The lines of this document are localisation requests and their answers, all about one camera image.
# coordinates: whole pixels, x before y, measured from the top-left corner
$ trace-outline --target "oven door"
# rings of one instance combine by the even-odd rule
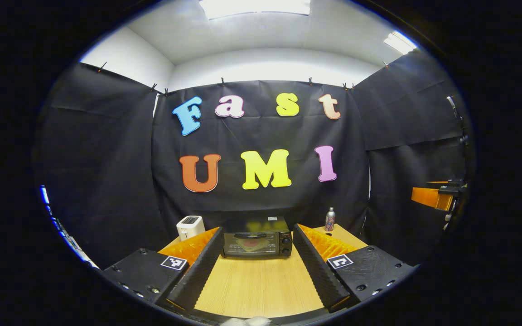
[[[228,257],[267,257],[279,255],[279,233],[225,233],[224,255]]]

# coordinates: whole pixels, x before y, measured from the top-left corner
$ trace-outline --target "toaster oven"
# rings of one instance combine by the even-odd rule
[[[283,216],[240,216],[224,223],[223,257],[289,257],[291,232]]]

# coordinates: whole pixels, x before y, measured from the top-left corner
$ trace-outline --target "oven window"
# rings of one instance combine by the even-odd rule
[[[225,234],[225,254],[230,256],[267,256],[278,253],[277,233],[269,233],[257,239]]]

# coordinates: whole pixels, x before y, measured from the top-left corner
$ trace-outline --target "pink letter i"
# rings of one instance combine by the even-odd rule
[[[317,180],[321,182],[335,180],[338,177],[334,173],[334,167],[332,166],[332,151],[334,151],[334,148],[331,146],[315,147],[315,152],[319,155],[319,167],[321,168],[321,174]]]

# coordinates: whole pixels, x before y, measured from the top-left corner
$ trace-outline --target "spray can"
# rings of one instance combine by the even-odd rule
[[[335,224],[335,212],[334,208],[330,207],[329,212],[325,215],[325,230],[333,231]]]

